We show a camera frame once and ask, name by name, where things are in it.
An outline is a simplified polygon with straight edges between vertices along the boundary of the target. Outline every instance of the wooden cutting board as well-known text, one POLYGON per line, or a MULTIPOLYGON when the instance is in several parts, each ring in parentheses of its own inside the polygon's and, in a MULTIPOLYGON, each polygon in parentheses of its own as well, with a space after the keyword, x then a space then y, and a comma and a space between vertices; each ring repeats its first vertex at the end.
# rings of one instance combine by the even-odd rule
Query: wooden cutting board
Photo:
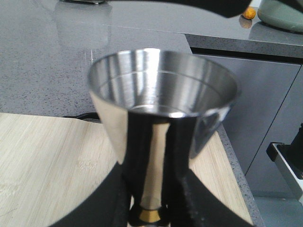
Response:
MULTIPOLYGON (((0 226, 46 227, 78 206, 116 162, 102 124, 0 113, 0 226)), ((193 171, 252 223, 217 133, 193 171)))

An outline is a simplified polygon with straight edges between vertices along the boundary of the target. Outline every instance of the cabinet door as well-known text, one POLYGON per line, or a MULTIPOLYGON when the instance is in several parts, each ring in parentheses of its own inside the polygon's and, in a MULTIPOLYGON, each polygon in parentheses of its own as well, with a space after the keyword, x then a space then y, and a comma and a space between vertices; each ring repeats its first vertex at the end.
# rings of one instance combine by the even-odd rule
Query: cabinet door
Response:
POLYGON ((300 65, 202 56, 234 72, 241 83, 242 94, 223 125, 246 173, 300 65))
POLYGON ((275 163, 267 156, 266 149, 271 142, 291 144, 302 122, 303 68, 294 80, 258 150, 256 158, 247 172, 247 181, 255 195, 292 196, 275 163))

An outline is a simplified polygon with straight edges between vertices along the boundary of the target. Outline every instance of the orange fruit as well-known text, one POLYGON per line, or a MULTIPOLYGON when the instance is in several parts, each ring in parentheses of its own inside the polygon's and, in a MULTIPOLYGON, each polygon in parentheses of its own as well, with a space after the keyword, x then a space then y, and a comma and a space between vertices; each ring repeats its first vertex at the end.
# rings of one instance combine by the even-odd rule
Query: orange fruit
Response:
POLYGON ((253 7, 249 6, 249 7, 244 11, 244 13, 242 13, 242 16, 243 16, 245 19, 252 20, 252 19, 255 18, 255 16, 256 16, 256 11, 254 10, 253 7))

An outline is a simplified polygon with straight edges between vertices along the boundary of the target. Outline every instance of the quartz countertop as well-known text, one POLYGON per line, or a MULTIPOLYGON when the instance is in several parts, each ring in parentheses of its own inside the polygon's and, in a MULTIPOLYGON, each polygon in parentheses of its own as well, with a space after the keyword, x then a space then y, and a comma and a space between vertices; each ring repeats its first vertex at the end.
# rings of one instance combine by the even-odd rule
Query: quartz countertop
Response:
MULTIPOLYGON (((191 53, 190 47, 199 47, 303 57, 302 35, 273 31, 258 19, 245 29, 238 20, 155 2, 5 1, 0 7, 0 112, 46 116, 94 112, 86 85, 90 65, 126 49, 191 53), (267 35, 270 32, 280 36, 267 35)), ((219 133, 253 222, 262 227, 224 129, 219 133)))

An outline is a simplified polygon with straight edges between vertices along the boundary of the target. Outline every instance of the stainless steel cup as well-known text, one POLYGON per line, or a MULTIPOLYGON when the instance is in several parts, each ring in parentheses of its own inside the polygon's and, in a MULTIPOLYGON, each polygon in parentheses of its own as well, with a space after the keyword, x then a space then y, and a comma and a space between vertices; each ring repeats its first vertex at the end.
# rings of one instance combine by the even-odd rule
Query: stainless steel cup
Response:
POLYGON ((234 104, 237 81, 202 57, 140 49, 95 62, 88 82, 134 197, 130 223, 165 226, 174 182, 234 104))

